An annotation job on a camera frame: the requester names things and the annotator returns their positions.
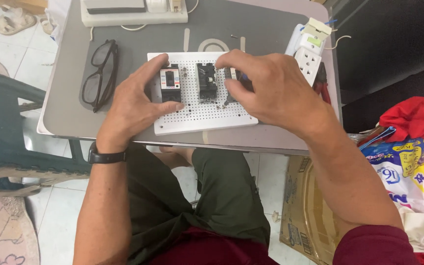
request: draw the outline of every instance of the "eyeglasses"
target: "eyeglasses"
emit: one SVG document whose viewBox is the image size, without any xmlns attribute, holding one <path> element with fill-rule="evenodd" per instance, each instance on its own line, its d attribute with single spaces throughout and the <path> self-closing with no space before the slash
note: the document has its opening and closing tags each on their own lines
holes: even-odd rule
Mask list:
<svg viewBox="0 0 424 265">
<path fill-rule="evenodd" d="M 103 86 L 103 72 L 109 61 L 109 57 L 113 56 L 113 65 L 111 76 L 105 86 Z M 115 82 L 117 80 L 117 71 L 119 69 L 118 46 L 115 40 L 106 40 L 99 46 L 91 58 L 91 64 L 97 67 L 97 71 L 86 78 L 81 98 L 93 107 L 93 112 L 98 112 L 112 97 L 115 91 Z"/>
</svg>

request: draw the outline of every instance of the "man's right hand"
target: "man's right hand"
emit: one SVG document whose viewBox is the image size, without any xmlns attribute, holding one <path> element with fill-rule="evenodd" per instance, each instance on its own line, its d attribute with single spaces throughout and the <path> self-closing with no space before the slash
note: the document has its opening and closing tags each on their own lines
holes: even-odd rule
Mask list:
<svg viewBox="0 0 424 265">
<path fill-rule="evenodd" d="M 226 80 L 225 86 L 250 115 L 265 123 L 306 140 L 336 120 L 333 108 L 313 91 L 292 56 L 276 53 L 255 57 L 233 50 L 222 55 L 215 67 L 233 67 L 248 76 L 254 93 L 233 79 Z"/>
</svg>

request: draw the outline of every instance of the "leg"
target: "leg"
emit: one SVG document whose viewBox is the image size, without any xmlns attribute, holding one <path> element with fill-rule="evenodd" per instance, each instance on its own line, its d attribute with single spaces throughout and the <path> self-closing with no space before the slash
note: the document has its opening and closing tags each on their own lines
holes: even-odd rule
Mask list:
<svg viewBox="0 0 424 265">
<path fill-rule="evenodd" d="M 162 151 L 181 154 L 194 165 L 202 195 L 195 214 L 214 232 L 269 246 L 269 222 L 242 153 L 204 148 Z"/>
<path fill-rule="evenodd" d="M 138 144 L 128 150 L 132 263 L 139 264 L 161 251 L 188 228 L 183 213 L 193 214 L 178 179 L 167 165 Z"/>
</svg>

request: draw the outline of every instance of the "power socket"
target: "power socket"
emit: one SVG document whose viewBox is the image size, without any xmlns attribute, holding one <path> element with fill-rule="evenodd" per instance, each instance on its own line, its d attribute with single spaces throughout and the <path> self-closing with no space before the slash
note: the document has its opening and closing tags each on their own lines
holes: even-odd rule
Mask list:
<svg viewBox="0 0 424 265">
<path fill-rule="evenodd" d="M 305 48 L 298 49 L 294 57 L 299 64 L 303 76 L 309 82 L 310 86 L 313 86 L 322 58 Z"/>
</svg>

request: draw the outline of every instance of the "black watch strap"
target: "black watch strap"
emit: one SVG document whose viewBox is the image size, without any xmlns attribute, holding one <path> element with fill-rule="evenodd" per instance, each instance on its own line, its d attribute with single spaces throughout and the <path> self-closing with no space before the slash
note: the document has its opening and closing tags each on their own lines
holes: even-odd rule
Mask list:
<svg viewBox="0 0 424 265">
<path fill-rule="evenodd" d="M 99 154 L 97 152 L 96 142 L 93 142 L 90 147 L 90 153 L 88 155 L 88 163 L 90 164 L 114 164 L 119 162 L 125 162 L 127 159 L 127 153 L 115 153 L 115 154 Z"/>
</svg>

